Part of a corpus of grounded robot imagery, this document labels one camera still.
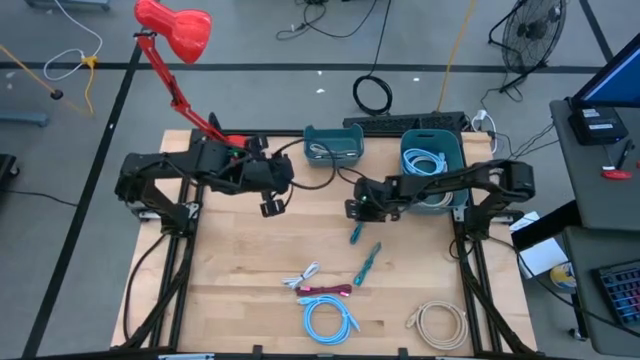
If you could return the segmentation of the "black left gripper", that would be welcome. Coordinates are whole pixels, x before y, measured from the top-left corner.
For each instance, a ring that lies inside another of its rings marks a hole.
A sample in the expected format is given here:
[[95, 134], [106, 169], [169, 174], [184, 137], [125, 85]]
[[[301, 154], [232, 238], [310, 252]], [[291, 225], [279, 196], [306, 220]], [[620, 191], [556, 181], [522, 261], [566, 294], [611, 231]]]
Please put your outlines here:
[[272, 198], [270, 192], [279, 195], [286, 193], [293, 178], [292, 162], [287, 155], [255, 160], [243, 166], [243, 190], [262, 192], [260, 210], [263, 216], [273, 215], [273, 203], [275, 215], [285, 212], [283, 199], [277, 196]]

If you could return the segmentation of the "white cable black tie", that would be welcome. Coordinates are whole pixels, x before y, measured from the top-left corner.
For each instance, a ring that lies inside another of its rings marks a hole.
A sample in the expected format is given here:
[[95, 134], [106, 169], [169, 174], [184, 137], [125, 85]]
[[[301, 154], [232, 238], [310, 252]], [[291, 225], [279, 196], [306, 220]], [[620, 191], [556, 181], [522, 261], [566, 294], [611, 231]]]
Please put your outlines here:
[[290, 289], [295, 289], [303, 284], [307, 279], [313, 277], [320, 269], [320, 263], [314, 261], [302, 273], [295, 277], [283, 278], [281, 283]]

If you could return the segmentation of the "small teal bin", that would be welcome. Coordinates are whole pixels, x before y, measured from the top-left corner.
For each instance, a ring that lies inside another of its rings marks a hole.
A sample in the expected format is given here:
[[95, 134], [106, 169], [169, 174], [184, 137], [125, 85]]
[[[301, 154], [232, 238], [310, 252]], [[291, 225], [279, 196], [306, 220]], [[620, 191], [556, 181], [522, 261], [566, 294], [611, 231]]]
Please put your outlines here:
[[304, 155], [311, 167], [352, 167], [364, 155], [364, 131], [358, 125], [331, 129], [309, 125], [303, 138]]

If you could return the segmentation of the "large teal bin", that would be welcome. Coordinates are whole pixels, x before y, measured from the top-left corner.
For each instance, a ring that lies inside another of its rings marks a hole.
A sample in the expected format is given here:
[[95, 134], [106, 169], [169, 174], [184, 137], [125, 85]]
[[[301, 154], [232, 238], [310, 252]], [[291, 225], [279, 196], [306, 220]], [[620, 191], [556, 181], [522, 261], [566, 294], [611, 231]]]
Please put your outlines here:
[[[401, 138], [400, 169], [404, 175], [439, 175], [464, 167], [461, 144], [453, 132], [437, 129], [410, 130]], [[462, 210], [468, 198], [468, 190], [432, 195], [412, 205], [409, 212], [440, 215]]]

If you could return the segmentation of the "black keyboard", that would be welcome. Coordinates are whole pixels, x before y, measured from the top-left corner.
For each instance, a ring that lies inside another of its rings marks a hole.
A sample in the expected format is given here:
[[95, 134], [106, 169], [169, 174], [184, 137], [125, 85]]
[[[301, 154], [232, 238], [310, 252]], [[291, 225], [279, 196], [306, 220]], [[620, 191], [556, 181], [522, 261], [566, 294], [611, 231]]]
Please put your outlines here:
[[365, 134], [400, 134], [410, 130], [437, 129], [461, 132], [469, 126], [464, 112], [431, 112], [376, 117], [344, 118], [342, 125], [350, 128], [360, 126]]

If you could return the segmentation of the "white power adapter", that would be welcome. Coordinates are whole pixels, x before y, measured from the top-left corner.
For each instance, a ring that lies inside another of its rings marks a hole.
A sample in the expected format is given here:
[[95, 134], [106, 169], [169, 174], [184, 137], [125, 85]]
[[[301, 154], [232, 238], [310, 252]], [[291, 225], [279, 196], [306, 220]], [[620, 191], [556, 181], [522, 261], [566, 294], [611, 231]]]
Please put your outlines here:
[[488, 124], [490, 125], [490, 128], [487, 130], [487, 133], [489, 137], [492, 139], [491, 153], [495, 154], [497, 151], [497, 140], [496, 140], [497, 127], [496, 127], [495, 121], [489, 115], [489, 113], [484, 109], [478, 110], [476, 115], [471, 119], [470, 125], [474, 132], [483, 132], [482, 125], [485, 122], [488, 122]]

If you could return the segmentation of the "white box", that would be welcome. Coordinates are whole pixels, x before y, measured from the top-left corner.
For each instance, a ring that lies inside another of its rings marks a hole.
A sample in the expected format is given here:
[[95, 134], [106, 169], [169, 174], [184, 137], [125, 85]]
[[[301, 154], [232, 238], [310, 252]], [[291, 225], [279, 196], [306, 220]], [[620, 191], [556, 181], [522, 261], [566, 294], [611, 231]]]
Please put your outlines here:
[[569, 259], [555, 238], [549, 238], [519, 252], [521, 274], [530, 279], [543, 274]]

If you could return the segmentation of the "black flat bar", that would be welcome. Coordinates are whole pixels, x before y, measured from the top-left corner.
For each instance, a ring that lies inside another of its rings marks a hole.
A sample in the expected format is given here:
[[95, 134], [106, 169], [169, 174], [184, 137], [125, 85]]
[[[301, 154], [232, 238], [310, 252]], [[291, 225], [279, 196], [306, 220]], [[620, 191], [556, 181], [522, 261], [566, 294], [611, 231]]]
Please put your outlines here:
[[577, 203], [572, 200], [539, 220], [515, 231], [511, 237], [514, 247], [517, 250], [524, 250], [553, 238], [566, 227], [581, 225], [582, 219]]

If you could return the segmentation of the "red desk lamp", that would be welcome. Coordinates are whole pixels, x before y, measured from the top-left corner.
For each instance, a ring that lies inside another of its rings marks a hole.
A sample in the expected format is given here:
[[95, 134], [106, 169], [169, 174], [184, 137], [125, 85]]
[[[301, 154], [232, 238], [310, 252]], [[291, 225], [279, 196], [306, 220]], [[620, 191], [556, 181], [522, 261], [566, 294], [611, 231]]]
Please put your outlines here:
[[156, 37], [160, 35], [166, 39], [173, 53], [184, 64], [194, 64], [207, 47], [213, 26], [212, 17], [198, 9], [174, 11], [157, 0], [136, 0], [134, 16], [148, 29], [148, 32], [136, 33], [134, 37], [152, 69], [168, 90], [171, 97], [170, 106], [205, 136], [228, 146], [245, 148], [246, 137], [225, 135], [193, 111], [176, 78], [156, 49]]

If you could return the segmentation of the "black floor fan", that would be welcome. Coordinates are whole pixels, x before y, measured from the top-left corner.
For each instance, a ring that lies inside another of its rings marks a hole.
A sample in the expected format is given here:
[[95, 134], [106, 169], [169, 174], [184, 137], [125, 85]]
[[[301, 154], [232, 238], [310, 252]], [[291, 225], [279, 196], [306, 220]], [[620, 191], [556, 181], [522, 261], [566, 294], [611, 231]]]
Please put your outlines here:
[[516, 0], [488, 34], [501, 50], [506, 72], [517, 74], [498, 88], [506, 93], [533, 72], [548, 65], [566, 22], [567, 0]]

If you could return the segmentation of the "small black computer box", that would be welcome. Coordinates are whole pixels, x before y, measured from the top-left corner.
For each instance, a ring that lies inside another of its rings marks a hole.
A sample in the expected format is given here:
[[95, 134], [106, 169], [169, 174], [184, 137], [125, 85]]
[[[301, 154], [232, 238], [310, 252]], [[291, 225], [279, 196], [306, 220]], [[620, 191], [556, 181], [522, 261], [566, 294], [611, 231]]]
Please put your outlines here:
[[574, 109], [569, 124], [580, 145], [609, 145], [625, 138], [629, 132], [611, 107]]

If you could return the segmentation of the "black pen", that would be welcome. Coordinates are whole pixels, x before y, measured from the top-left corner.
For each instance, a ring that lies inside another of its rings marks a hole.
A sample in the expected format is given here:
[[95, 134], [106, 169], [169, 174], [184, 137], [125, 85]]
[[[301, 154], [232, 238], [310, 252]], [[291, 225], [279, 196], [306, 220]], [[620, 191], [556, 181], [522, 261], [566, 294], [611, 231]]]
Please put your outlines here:
[[617, 170], [621, 170], [624, 167], [624, 164], [626, 162], [627, 157], [629, 156], [629, 153], [634, 149], [635, 145], [632, 139], [629, 139], [626, 141], [625, 146], [623, 148], [623, 151], [620, 155], [620, 158], [618, 159], [617, 163], [616, 163], [616, 169]]

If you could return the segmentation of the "backlit keyboard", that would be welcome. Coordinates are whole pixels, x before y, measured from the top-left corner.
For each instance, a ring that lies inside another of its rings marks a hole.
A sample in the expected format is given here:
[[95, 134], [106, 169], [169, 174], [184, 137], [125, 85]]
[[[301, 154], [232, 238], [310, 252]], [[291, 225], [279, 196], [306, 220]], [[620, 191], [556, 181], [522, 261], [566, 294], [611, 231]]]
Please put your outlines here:
[[627, 328], [640, 325], [640, 259], [596, 268], [591, 274], [615, 321]]

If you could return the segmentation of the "black caster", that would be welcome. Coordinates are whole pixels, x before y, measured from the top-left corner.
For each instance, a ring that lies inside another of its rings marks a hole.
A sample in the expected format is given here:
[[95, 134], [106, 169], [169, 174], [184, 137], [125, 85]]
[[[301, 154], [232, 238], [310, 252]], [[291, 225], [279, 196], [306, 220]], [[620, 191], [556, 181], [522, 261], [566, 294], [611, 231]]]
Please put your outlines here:
[[0, 153], [0, 189], [6, 188], [19, 174], [17, 158], [14, 155]]

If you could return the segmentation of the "black aluminium table frame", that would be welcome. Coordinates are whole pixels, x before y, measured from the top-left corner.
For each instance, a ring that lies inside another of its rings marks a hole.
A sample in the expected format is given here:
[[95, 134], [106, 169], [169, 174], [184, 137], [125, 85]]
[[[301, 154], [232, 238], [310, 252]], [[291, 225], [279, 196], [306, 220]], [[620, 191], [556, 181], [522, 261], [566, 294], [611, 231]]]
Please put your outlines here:
[[[146, 347], [184, 353], [213, 353], [215, 360], [344, 360], [433, 358], [438, 350], [407, 326], [416, 308], [429, 301], [461, 307], [470, 334], [458, 357], [508, 352], [499, 334], [462, 279], [459, 256], [488, 293], [505, 322], [527, 347], [536, 344], [516, 257], [505, 225], [494, 225], [483, 243], [456, 246], [459, 232], [451, 215], [404, 213], [396, 222], [368, 224], [358, 243], [349, 239], [355, 224], [344, 203], [353, 195], [353, 175], [332, 178], [328, 169], [307, 163], [295, 135], [274, 135], [272, 148], [291, 158], [299, 188], [282, 215], [265, 218], [257, 194], [225, 196], [162, 180], [171, 199], [202, 205], [193, 239], [165, 239], [156, 221], [144, 223], [137, 238], [131, 294], [123, 301], [112, 341], [124, 343], [143, 323], [181, 267], [183, 286], [170, 300]], [[373, 265], [363, 284], [344, 300], [358, 328], [342, 344], [312, 340], [303, 326], [303, 307], [283, 278], [317, 261], [314, 286], [351, 282], [366, 260]]]

